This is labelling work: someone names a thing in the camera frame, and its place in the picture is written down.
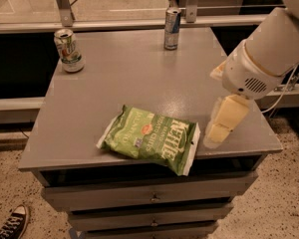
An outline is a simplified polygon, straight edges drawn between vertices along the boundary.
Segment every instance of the shoe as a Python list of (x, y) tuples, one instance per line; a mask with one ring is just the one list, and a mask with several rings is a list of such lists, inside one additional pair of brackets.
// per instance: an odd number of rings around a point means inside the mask
[(0, 239), (20, 239), (29, 222), (29, 209), (19, 205), (0, 229)]

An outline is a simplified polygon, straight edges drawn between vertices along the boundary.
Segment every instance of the soda can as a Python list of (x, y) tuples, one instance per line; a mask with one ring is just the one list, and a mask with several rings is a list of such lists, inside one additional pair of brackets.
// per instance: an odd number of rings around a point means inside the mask
[(166, 10), (164, 47), (167, 50), (175, 50), (178, 46), (179, 25), (181, 10), (176, 7), (169, 7)]
[(75, 34), (70, 29), (61, 29), (54, 33), (54, 42), (62, 62), (62, 68), (68, 73), (75, 73), (85, 66), (84, 58), (77, 45)]

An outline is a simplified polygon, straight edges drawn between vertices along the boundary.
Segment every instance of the green chip bag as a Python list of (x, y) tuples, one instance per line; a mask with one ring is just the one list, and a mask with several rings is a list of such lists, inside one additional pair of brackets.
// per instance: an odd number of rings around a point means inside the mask
[(200, 130), (197, 123), (155, 115), (123, 106), (97, 143), (135, 158), (166, 165), (177, 175), (188, 175)]

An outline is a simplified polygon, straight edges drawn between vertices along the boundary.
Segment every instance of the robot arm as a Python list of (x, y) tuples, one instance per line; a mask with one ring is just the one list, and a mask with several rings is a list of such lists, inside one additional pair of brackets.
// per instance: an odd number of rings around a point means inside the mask
[(204, 144), (218, 147), (261, 99), (280, 85), (299, 64), (299, 0), (284, 0), (228, 58), (211, 72), (233, 95), (217, 101)]

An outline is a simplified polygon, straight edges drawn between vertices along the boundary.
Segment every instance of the white cable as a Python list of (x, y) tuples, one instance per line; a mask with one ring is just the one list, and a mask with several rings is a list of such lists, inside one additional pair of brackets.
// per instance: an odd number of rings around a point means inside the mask
[(290, 83), (291, 79), (293, 78), (293, 76), (294, 76), (296, 70), (297, 70), (297, 66), (295, 66), (295, 68), (293, 69), (293, 71), (292, 71), (292, 73), (291, 73), (291, 75), (290, 75), (290, 77), (289, 77), (289, 79), (288, 79), (287, 84), (286, 84), (285, 87), (283, 88), (283, 92), (282, 92), (282, 94), (280, 95), (279, 99), (278, 99), (278, 100), (275, 102), (275, 104), (273, 104), (270, 108), (268, 108), (268, 109), (265, 110), (265, 111), (262, 111), (263, 114), (265, 114), (265, 113), (267, 113), (267, 112), (273, 110), (273, 109), (278, 105), (278, 103), (280, 102), (280, 100), (281, 100), (282, 97), (284, 96), (285, 92), (287, 91), (288, 86), (289, 86), (289, 83)]

